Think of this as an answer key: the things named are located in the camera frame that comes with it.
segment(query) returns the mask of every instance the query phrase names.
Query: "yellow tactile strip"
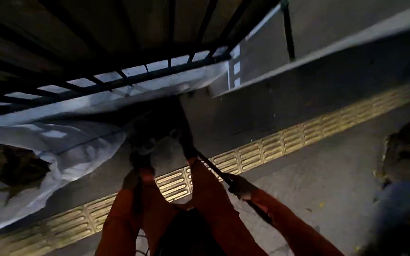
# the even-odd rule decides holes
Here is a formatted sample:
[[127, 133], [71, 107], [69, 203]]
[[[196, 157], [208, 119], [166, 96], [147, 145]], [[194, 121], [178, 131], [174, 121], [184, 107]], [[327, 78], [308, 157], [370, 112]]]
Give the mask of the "yellow tactile strip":
[[[210, 160], [223, 172], [240, 174], [408, 102], [410, 84], [278, 131]], [[192, 193], [189, 167], [155, 180], [168, 201]], [[1, 235], [0, 255], [40, 256], [100, 232], [115, 196], [106, 196], [45, 219], [32, 227]]]

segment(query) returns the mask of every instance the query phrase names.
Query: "orange sleeve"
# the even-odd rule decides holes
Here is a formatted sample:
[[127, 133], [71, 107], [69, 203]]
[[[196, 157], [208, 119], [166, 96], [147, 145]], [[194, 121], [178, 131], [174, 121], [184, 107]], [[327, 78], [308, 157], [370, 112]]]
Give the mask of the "orange sleeve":
[[265, 191], [261, 189], [254, 191], [251, 201], [270, 216], [273, 227], [284, 236], [295, 256], [344, 256], [287, 206]]
[[135, 240], [140, 226], [132, 211], [133, 200], [132, 190], [122, 189], [118, 192], [105, 220], [96, 256], [135, 255]]

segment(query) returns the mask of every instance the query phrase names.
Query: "white bag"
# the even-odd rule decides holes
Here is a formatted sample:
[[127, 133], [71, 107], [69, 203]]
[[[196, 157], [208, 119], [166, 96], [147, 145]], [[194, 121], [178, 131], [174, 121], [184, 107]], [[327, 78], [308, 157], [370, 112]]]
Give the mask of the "white bag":
[[[40, 209], [53, 192], [94, 171], [110, 159], [126, 139], [113, 125], [94, 122], [56, 122], [0, 127], [0, 144], [32, 149], [50, 164], [39, 189], [21, 191], [5, 206], [7, 192], [0, 192], [0, 228]], [[7, 185], [0, 182], [0, 188]]]

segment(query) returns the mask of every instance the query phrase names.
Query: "debris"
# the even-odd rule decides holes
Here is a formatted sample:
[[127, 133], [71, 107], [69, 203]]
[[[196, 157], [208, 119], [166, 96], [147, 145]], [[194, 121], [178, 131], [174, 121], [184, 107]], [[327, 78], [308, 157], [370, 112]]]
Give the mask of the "debris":
[[5, 205], [21, 191], [39, 188], [49, 171], [49, 163], [32, 150], [0, 144], [0, 182], [8, 186], [0, 192], [9, 193]]

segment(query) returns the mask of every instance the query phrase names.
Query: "black glove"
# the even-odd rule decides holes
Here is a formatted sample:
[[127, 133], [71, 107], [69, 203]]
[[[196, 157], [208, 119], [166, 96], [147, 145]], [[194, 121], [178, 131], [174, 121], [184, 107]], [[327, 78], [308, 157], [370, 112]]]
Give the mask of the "black glove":
[[236, 195], [238, 199], [243, 199], [247, 201], [251, 200], [252, 193], [259, 189], [252, 183], [247, 181], [244, 177], [230, 173], [224, 173], [224, 175], [232, 181], [232, 185], [229, 188], [229, 192]]

